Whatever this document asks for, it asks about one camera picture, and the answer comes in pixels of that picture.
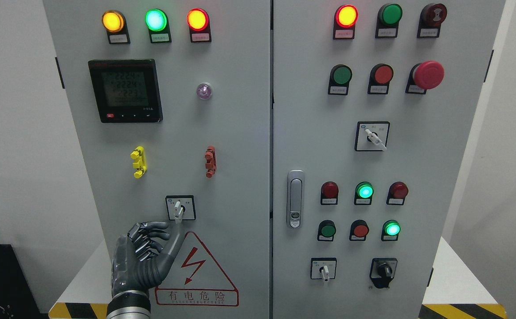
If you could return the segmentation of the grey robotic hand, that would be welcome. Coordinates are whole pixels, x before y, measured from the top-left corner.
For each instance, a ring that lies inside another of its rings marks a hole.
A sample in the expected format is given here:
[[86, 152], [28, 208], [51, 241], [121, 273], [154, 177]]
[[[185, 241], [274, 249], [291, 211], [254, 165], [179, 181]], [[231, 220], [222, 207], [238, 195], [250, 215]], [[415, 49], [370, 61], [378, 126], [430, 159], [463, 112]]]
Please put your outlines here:
[[111, 294], [147, 292], [167, 277], [184, 242], [183, 223], [139, 222], [117, 240], [113, 255]]

